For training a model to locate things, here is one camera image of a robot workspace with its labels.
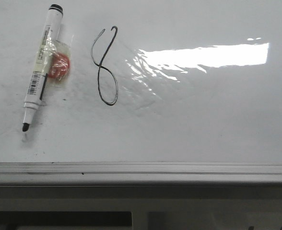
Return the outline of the red magnet taped to marker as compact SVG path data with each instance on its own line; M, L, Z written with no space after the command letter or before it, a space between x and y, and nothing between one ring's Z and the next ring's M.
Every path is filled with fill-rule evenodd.
M51 40L46 47L48 55L48 77L55 81L66 78L71 69L71 48L67 44Z

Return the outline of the white whiteboard marker pen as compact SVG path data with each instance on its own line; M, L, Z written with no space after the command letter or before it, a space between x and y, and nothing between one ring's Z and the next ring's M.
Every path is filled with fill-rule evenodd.
M34 70L24 100L23 132L28 131L42 103L48 73L52 64L52 56L55 52L54 41L58 38L62 18L63 8L57 4L52 4L47 11L40 47L35 58Z

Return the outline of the white whiteboard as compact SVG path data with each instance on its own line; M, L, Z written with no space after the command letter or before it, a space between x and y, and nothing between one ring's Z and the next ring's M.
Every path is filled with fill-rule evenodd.
M23 132L51 4L0 0L0 186L282 184L282 0L57 1L70 73Z

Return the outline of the black drawn number eight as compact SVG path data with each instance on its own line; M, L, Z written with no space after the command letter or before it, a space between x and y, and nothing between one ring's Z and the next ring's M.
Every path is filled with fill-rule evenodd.
M97 89L98 89L98 93L99 93L99 96L100 96L100 99L108 106L114 106L117 101L118 101L118 94L119 94L119 89L118 89L118 81L114 75L114 73L108 69L107 67L103 66L103 62L118 34L118 27L116 25L112 26L112 28L110 29L110 31L114 31L114 35L109 43L109 45L107 46L102 58L100 59L99 62L97 62L94 58L94 46L95 44L97 43L98 39L103 35L103 33L105 32L105 29L103 29L98 35L97 37L95 38L95 40L93 41L92 43L92 46L91 46L91 49L90 49L90 55L91 55L91 59L93 61L93 63L98 67L98 70L97 70ZM105 70L107 71L111 77L113 78L113 81L114 81L114 84L115 84L115 96L114 96L114 99L112 101L107 101L103 95L102 95L102 92L101 92L101 86L100 86L100 78L101 78L101 70Z

